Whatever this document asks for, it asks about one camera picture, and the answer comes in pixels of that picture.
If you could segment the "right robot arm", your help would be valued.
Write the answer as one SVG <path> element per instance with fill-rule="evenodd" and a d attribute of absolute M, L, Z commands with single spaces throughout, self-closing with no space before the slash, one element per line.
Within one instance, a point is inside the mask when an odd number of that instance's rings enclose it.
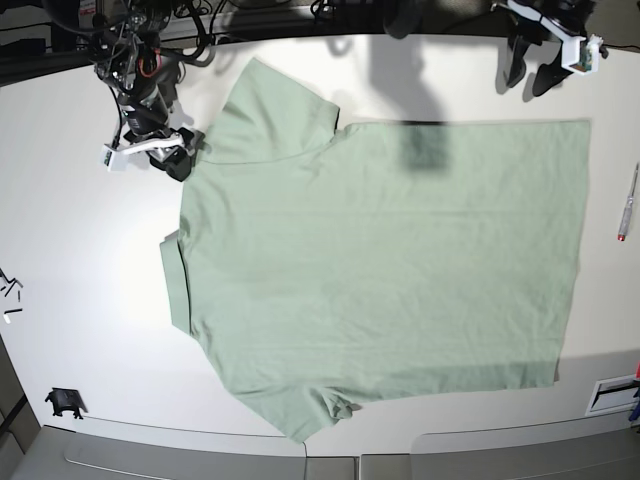
<path fill-rule="evenodd" d="M 197 32 L 190 54 L 161 45 L 160 33 L 175 10 L 171 5 L 134 4 L 119 25 L 95 33 L 90 42 L 95 73 L 108 86 L 118 112 L 113 137 L 101 149 L 100 163 L 110 171 L 124 171 L 138 154 L 178 182 L 192 171 L 198 134 L 172 127 L 170 115 L 185 67 L 199 62 L 209 37 L 195 6 L 189 2 L 186 9 Z"/>

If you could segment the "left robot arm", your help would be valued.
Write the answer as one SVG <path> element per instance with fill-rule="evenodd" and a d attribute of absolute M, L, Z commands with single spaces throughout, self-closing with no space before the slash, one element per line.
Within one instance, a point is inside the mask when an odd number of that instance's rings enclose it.
<path fill-rule="evenodd" d="M 586 29 L 594 8 L 593 1 L 580 0 L 494 1 L 491 9 L 507 11 L 510 19 L 505 86 L 510 89 L 524 78 L 527 51 L 533 45 L 540 46 L 549 36 L 559 41 L 559 50 L 534 75 L 533 96 L 544 95 L 571 75 L 596 73 L 607 51 L 603 38 Z"/>

